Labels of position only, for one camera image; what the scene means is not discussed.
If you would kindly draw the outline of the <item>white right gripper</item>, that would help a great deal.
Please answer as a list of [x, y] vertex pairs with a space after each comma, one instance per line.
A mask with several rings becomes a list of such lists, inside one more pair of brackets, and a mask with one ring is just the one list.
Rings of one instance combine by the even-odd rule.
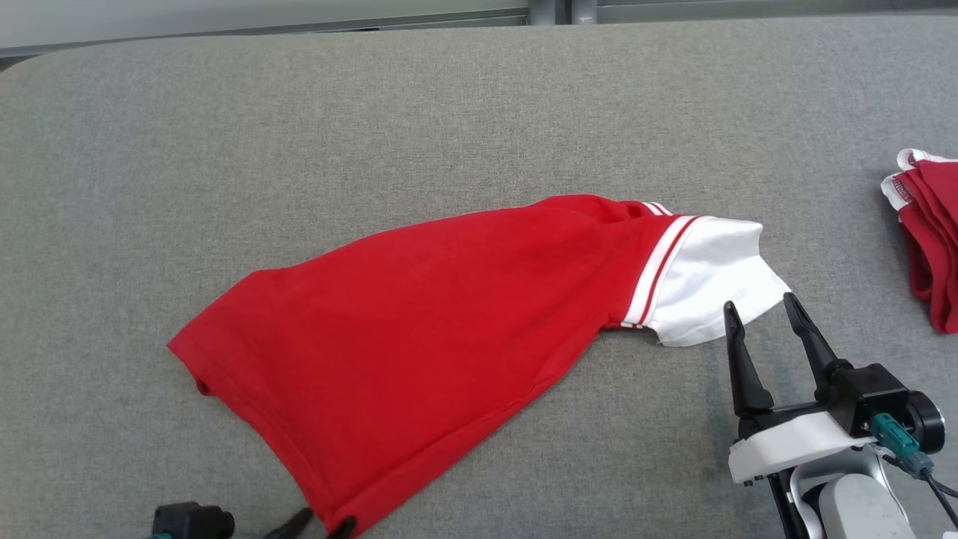
[[[804, 346], [817, 385], [814, 398], [817, 403], [827, 403], [835, 373], [852, 369], [852, 364], [835, 354], [796, 294], [785, 293], [783, 305], [793, 333]], [[728, 457], [733, 482], [746, 484], [760, 475], [780, 473], [821, 458], [829, 460], [875, 440], [869, 434], [851, 436], [829, 412], [792, 409], [772, 413], [773, 396], [757, 375], [745, 343], [745, 324], [732, 301], [723, 305], [723, 320], [733, 413], [739, 417], [738, 439]]]

